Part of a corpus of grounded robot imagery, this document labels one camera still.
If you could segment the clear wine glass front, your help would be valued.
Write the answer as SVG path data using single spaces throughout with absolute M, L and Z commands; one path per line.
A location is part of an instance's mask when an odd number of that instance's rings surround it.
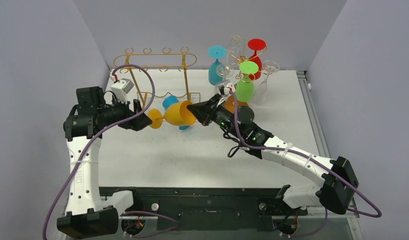
M 216 67 L 216 74 L 221 78 L 216 86 L 222 85 L 228 78 L 234 75 L 235 69 L 229 64 L 220 64 Z

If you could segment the green plastic goblet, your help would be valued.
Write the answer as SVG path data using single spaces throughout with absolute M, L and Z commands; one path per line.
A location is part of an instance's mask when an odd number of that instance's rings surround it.
M 253 61 L 244 61 L 239 65 L 239 81 L 236 84 L 236 97 L 241 102 L 248 102 L 253 99 L 255 85 L 250 75 L 258 72 L 259 66 Z

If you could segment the orange plastic goblet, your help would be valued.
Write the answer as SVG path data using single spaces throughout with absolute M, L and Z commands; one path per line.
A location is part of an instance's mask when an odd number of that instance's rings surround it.
M 156 108 L 151 109 L 147 113 L 147 116 L 152 120 L 150 127 L 159 129 L 164 121 L 178 127 L 193 125 L 196 122 L 196 117 L 187 108 L 192 104 L 193 103 L 188 100 L 174 103 L 167 108 L 164 114 Z

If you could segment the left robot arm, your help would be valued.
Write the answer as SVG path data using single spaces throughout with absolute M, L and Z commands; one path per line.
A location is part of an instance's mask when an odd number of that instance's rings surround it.
M 138 99 L 129 101 L 115 89 L 111 95 L 108 104 L 101 87 L 78 88 L 77 104 L 63 124 L 70 157 L 70 175 L 64 184 L 69 197 L 56 227 L 77 240 L 115 234 L 120 215 L 136 215 L 142 208 L 133 187 L 122 188 L 105 201 L 100 196 L 99 152 L 104 131 L 116 126 L 140 131 L 152 123 Z

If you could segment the red plastic goblet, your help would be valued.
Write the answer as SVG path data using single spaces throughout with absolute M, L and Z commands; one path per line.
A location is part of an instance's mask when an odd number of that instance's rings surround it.
M 258 71 L 249 75 L 249 78 L 252 81 L 255 81 L 258 80 L 262 75 L 263 64 L 260 59 L 259 51 L 265 51 L 267 49 L 267 43 L 260 38 L 253 38 L 248 41 L 247 46 L 254 51 L 253 55 L 249 57 L 249 60 L 257 64 L 258 66 Z

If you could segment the clear glass tumbler goblet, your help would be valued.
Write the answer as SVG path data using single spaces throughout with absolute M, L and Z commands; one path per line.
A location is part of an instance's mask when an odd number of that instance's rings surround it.
M 245 51 L 245 40 L 239 35 L 231 37 L 229 44 L 226 46 L 226 62 L 230 65 L 239 63 Z

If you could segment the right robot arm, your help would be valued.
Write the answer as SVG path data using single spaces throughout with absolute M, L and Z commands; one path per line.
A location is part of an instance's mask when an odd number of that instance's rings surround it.
M 207 101 L 188 105 L 187 110 L 203 126 L 217 124 L 226 139 L 238 144 L 238 149 L 311 180 L 306 186 L 284 185 L 274 200 L 278 212 L 286 214 L 292 209 L 312 206 L 322 206 L 338 215 L 348 211 L 359 185 L 348 159 L 341 156 L 331 159 L 294 147 L 254 123 L 254 112 L 248 106 L 240 106 L 232 113 L 218 105 L 221 99 L 221 95 L 215 94 Z

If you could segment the teal plastic goblet front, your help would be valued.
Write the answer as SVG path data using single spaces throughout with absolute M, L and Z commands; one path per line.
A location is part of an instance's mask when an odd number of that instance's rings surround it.
M 217 68 L 221 65 L 219 60 L 226 57 L 227 50 L 222 45 L 213 45 L 208 49 L 208 55 L 214 59 L 214 62 L 208 69 L 208 82 L 215 86 L 223 80 L 223 78 L 218 75 Z

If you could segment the blue plastic goblet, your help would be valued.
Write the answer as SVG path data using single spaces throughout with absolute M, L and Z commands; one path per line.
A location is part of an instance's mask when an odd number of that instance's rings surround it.
M 195 117 L 187 110 L 188 105 L 191 105 L 188 100 L 179 101 L 174 95 L 168 96 L 162 102 L 165 109 L 163 119 L 180 130 L 188 129 L 195 122 Z

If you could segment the clear wine glass amber tint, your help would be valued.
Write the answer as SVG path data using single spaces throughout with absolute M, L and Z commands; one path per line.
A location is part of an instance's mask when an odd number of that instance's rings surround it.
M 267 91 L 268 91 L 268 78 L 270 75 L 277 73 L 280 70 L 280 65 L 277 62 L 267 60 L 262 64 L 263 74 L 265 75 L 264 80 L 259 84 L 255 90 L 253 102 L 257 105 L 264 103 Z

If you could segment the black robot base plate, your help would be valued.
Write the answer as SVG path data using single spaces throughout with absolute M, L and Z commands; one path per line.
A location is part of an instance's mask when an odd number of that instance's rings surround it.
M 285 188 L 185 188 L 136 187 L 134 204 L 127 211 L 159 214 L 157 229 L 179 223 L 178 231 L 271 231 L 273 222 L 285 217 L 306 216 L 283 202 Z

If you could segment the gold rectangular wire glass rack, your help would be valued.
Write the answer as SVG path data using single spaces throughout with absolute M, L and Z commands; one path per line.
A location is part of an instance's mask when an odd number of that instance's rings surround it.
M 150 101 L 152 91 L 146 87 L 147 77 L 142 76 L 142 71 L 133 64 L 138 64 L 151 75 L 156 87 L 155 97 L 159 102 L 174 96 L 180 101 L 197 103 L 202 94 L 198 87 L 194 86 L 195 81 L 191 74 L 197 61 L 197 56 L 191 53 L 187 46 L 175 51 L 170 47 L 164 47 L 161 51 L 154 51 L 149 47 L 136 51 L 130 47 L 116 56 L 112 65 L 115 68 L 126 65 L 119 69 L 116 75 L 133 81 L 133 93 L 145 106 Z

